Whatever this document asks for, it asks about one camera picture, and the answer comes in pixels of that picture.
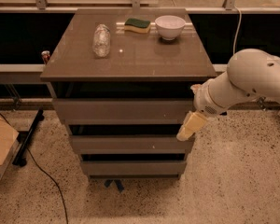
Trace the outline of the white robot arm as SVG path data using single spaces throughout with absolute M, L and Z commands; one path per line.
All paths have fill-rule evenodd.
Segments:
M 265 98 L 280 104 L 280 58 L 259 49 L 240 50 L 224 73 L 191 89 L 195 110 L 185 116 L 176 135 L 179 141 L 189 140 L 210 117 L 234 105 Z

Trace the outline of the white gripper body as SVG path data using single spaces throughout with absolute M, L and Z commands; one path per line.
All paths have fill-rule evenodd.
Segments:
M 209 82 L 202 85 L 202 90 L 199 94 L 194 94 L 193 105 L 197 111 L 204 114 L 206 117 L 214 117 L 227 112 L 226 108 L 217 105 L 209 93 Z

